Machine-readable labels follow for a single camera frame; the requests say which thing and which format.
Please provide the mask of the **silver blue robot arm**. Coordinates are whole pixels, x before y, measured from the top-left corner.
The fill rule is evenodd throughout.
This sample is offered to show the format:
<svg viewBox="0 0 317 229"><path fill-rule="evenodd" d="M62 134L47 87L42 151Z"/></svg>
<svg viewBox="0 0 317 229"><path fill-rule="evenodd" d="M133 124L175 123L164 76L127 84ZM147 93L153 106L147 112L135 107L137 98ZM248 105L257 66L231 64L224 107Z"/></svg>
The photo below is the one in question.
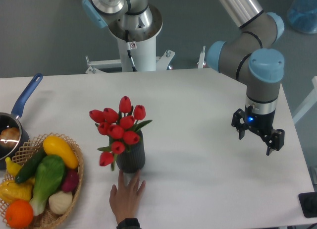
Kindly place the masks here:
<svg viewBox="0 0 317 229"><path fill-rule="evenodd" d="M265 12L257 0L219 0L241 35L231 43L217 41L207 52L209 67L246 85L245 108L238 109L231 125L239 133L259 136L267 145L266 154L279 151L285 132L274 129L277 99L284 76L284 56L272 49L284 32L284 22L273 12Z"/></svg>

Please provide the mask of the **black sleeve forearm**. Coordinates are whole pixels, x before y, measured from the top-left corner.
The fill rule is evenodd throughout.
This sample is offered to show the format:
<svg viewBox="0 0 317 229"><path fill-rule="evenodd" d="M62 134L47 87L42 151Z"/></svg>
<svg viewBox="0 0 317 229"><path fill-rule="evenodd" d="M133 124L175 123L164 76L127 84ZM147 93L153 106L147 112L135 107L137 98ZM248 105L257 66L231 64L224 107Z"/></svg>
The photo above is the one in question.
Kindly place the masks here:
<svg viewBox="0 0 317 229"><path fill-rule="evenodd" d="M141 229L137 218L125 218L118 223L117 229Z"/></svg>

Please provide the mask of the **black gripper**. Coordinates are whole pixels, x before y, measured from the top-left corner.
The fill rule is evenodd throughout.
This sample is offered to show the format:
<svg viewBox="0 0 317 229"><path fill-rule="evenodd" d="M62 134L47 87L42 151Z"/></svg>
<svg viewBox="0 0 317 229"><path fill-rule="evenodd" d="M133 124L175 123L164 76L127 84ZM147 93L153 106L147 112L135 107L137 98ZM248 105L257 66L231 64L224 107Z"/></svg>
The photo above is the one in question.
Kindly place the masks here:
<svg viewBox="0 0 317 229"><path fill-rule="evenodd" d="M259 131L259 136L267 145L266 155L273 151L279 151L284 146L285 131L272 127L275 110L269 114L256 114L253 107L245 107L245 112L238 109L232 117L231 125L238 131L238 138L241 140L245 136L245 131Z"/></svg>

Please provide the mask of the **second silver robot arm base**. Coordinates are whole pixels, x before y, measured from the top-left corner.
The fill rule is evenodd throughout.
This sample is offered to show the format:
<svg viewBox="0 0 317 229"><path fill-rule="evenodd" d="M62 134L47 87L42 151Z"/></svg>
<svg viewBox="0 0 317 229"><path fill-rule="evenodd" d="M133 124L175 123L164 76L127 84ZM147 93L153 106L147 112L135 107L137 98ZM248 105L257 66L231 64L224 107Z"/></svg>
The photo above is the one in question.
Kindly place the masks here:
<svg viewBox="0 0 317 229"><path fill-rule="evenodd" d="M153 22L148 0L82 0L82 7L101 29L117 21L128 30L148 28Z"/></svg>

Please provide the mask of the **person's bare hand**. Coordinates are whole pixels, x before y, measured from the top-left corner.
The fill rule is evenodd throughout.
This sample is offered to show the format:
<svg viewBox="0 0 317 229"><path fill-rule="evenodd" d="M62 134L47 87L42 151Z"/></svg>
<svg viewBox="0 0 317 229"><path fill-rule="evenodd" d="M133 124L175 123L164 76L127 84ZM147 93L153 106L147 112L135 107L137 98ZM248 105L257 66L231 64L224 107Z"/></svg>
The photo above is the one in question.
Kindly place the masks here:
<svg viewBox="0 0 317 229"><path fill-rule="evenodd" d="M146 187L145 180L140 183L140 174L141 171L138 170L125 185L124 173L119 171L118 186L113 185L111 188L109 203L118 224L136 215Z"/></svg>

